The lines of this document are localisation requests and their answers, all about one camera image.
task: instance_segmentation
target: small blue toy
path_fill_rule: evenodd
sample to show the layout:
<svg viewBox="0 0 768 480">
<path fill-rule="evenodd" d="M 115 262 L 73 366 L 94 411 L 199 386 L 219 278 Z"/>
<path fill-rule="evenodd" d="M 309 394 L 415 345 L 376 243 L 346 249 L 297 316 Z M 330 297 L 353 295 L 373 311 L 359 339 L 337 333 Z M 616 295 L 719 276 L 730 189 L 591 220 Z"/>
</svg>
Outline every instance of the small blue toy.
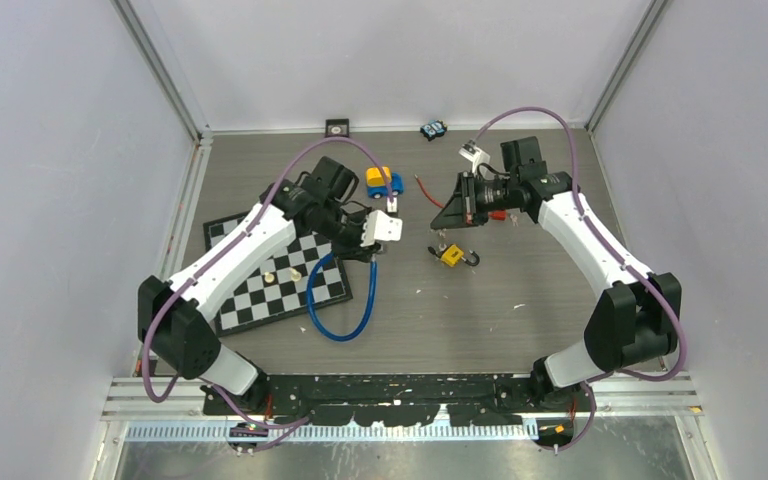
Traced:
<svg viewBox="0 0 768 480">
<path fill-rule="evenodd" d="M 393 188 L 393 196 L 405 193 L 405 184 L 402 182 L 402 176 L 395 172 L 390 172 L 389 167 L 384 167 L 384 174 L 390 179 L 390 187 Z M 381 198 L 387 195 L 387 186 L 384 184 L 384 178 L 376 167 L 366 170 L 366 194 L 370 198 Z"/>
<path fill-rule="evenodd" d="M 434 120 L 433 122 L 429 122 L 419 127 L 419 132 L 422 133 L 429 142 L 437 137 L 442 137 L 448 130 L 449 126 L 442 120 Z"/>
</svg>

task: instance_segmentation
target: table surface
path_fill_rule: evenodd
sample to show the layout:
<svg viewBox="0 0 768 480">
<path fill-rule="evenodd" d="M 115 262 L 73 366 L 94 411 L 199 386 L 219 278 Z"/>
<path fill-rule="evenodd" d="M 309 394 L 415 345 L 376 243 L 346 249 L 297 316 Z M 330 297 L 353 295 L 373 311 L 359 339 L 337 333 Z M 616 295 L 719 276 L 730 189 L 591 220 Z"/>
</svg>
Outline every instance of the table surface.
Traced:
<svg viewBox="0 0 768 480">
<path fill-rule="evenodd" d="M 471 268 L 443 265 L 427 251 L 440 238 L 429 229 L 438 209 L 419 190 L 419 175 L 445 203 L 457 172 L 467 162 L 457 153 L 474 132 L 450 131 L 427 142 L 418 132 L 357 133 L 394 172 L 405 193 L 401 241 L 388 245 L 378 261 L 378 291 L 372 319 L 363 334 L 343 344 L 320 335 L 307 315 L 280 320 L 222 341 L 267 372 L 416 373 L 528 372 L 534 360 L 566 348 L 582 337 L 595 298 L 584 276 L 560 245 L 522 213 L 517 222 L 490 220 L 481 228 L 450 230 L 446 241 L 475 250 L 481 263 Z M 561 130 L 498 130 L 480 146 L 501 166 L 500 142 L 537 136 L 549 171 L 569 171 Z M 204 254 L 205 222 L 249 210 L 297 152 L 320 138 L 314 134 L 219 135 L 199 195 L 185 264 Z M 575 132 L 582 192 L 606 227 L 618 235 L 617 220 L 590 137 Z M 328 155 L 353 169 L 363 182 L 369 161 L 345 144 L 326 145 L 308 155 L 291 174 L 311 170 Z M 384 200 L 355 199 L 379 208 Z M 354 299 L 322 308 L 332 331 L 346 333 L 363 313 L 368 267 L 346 262 Z"/>
</svg>

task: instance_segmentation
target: red wire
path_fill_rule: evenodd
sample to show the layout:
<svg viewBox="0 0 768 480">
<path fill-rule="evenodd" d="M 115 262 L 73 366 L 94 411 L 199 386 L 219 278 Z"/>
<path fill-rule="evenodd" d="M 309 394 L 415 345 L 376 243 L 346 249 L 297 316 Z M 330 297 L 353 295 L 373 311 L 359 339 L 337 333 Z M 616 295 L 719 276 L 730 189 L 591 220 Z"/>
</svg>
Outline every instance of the red wire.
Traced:
<svg viewBox="0 0 768 480">
<path fill-rule="evenodd" d="M 431 194 L 428 193 L 428 190 L 425 189 L 425 185 L 422 184 L 422 180 L 420 180 L 417 175 L 414 175 L 413 178 L 416 179 L 416 183 L 419 184 L 419 189 L 422 190 L 422 193 L 423 195 L 425 195 L 425 198 L 427 198 L 428 201 L 433 203 L 434 205 L 437 205 L 437 208 L 443 208 L 443 204 L 438 202 L 437 200 L 434 200 L 434 197 L 432 197 Z"/>
<path fill-rule="evenodd" d="M 266 413 L 263 414 L 264 420 L 269 420 L 269 417 L 272 416 L 272 394 L 269 394 L 269 400 L 266 402 Z"/>
</svg>

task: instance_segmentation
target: aluminum frame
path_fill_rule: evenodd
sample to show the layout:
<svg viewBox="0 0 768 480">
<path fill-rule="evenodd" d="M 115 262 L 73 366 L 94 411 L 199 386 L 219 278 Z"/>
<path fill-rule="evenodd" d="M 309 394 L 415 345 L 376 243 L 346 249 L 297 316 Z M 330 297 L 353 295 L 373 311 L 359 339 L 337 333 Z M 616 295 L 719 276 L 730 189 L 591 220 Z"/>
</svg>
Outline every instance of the aluminum frame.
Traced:
<svg viewBox="0 0 768 480">
<path fill-rule="evenodd" d="M 169 384 L 168 377 L 153 378 L 155 388 L 163 389 Z M 166 402 L 156 404 L 145 396 L 141 378 L 115 378 L 104 405 L 101 422 L 105 426 L 103 443 L 96 458 L 93 479 L 114 478 L 122 454 L 125 435 L 131 422 L 169 421 L 203 423 L 206 420 L 238 421 L 240 417 L 205 416 L 201 408 L 204 392 L 199 380 L 180 380 Z M 682 372 L 672 380 L 653 383 L 638 380 L 624 374 L 595 382 L 593 391 L 597 402 L 596 415 L 599 417 L 673 417 L 679 430 L 688 462 L 695 478 L 716 479 L 717 473 L 707 449 L 707 442 L 700 429 L 705 420 L 704 410 L 690 375 Z M 557 413 L 523 413 L 524 419 L 557 418 Z M 262 416 L 253 415 L 262 420 Z M 437 419 L 448 420 L 448 414 L 441 410 Z M 335 438 L 352 441 L 357 433 L 349 429 L 356 427 L 329 427 Z M 346 435 L 340 436 L 340 429 Z"/>
<path fill-rule="evenodd" d="M 628 76 L 637 58 L 640 56 L 640 52 L 646 46 L 646 42 L 652 35 L 652 32 L 658 26 L 658 22 L 663 16 L 664 11 L 672 3 L 672 0 L 652 0 L 649 3 L 649 8 L 643 14 L 643 18 L 637 25 L 637 29 L 631 36 L 628 46 L 623 53 L 620 62 L 614 69 L 614 73 L 611 74 L 611 78 L 608 80 L 608 84 L 605 85 L 605 89 L 602 91 L 602 95 L 599 96 L 599 100 L 596 102 L 596 108 L 593 109 L 593 113 L 590 114 L 590 119 L 585 124 L 584 128 L 588 132 L 594 132 L 599 126 L 599 122 L 605 116 L 608 107 L 611 106 L 617 91 L 622 86 L 623 81 Z"/>
<path fill-rule="evenodd" d="M 157 14 L 151 4 L 140 0 L 110 0 L 110 3 L 119 13 L 122 23 L 128 29 L 187 133 L 193 140 L 201 139 L 205 133 L 210 132 L 210 125 L 174 58 L 171 46 L 162 32 L 158 32 L 159 22 L 154 18 Z M 139 3 L 140 8 L 137 8 L 135 3 Z M 154 35 L 147 28 L 151 25 L 154 26 Z"/>
</svg>

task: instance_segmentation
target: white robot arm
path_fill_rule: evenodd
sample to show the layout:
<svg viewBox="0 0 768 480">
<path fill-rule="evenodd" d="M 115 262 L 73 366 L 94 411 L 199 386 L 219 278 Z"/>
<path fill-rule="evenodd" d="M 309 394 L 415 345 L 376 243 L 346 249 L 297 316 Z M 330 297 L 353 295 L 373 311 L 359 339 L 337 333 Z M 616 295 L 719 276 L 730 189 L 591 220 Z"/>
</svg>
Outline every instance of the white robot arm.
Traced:
<svg viewBox="0 0 768 480">
<path fill-rule="evenodd" d="M 235 395 L 245 394 L 262 372 L 222 345 L 208 322 L 237 286 L 299 234 L 316 231 L 331 240 L 335 256 L 366 262 L 380 251 L 380 242 L 398 241 L 402 220 L 371 208 L 353 213 L 344 210 L 357 183 L 353 172 L 328 157 L 322 157 L 313 172 L 303 174 L 296 183 L 285 180 L 280 194 L 266 207 L 249 238 L 239 242 L 184 290 L 156 331 L 152 350 L 184 378 L 202 378 Z M 192 283 L 199 269 L 246 235 L 262 208 L 260 202 L 255 204 L 243 222 L 218 245 L 168 282 L 152 276 L 140 285 L 137 335 L 141 341 L 172 292 Z"/>
<path fill-rule="evenodd" d="M 672 274 L 656 275 L 634 258 L 593 214 L 584 196 L 572 191 L 564 172 L 549 174 L 535 137 L 502 144 L 505 173 L 484 178 L 476 162 L 489 155 L 473 144 L 461 155 L 473 168 L 458 176 L 452 198 L 431 222 L 432 229 L 484 225 L 488 213 L 518 208 L 549 232 L 581 269 L 596 308 L 574 345 L 534 363 L 529 388 L 535 401 L 582 381 L 675 351 L 678 336 L 661 306 L 627 268 L 648 276 L 674 311 L 681 286 Z M 584 214 L 575 204 L 578 195 Z M 590 231 L 590 222 L 612 247 L 612 255 Z"/>
</svg>

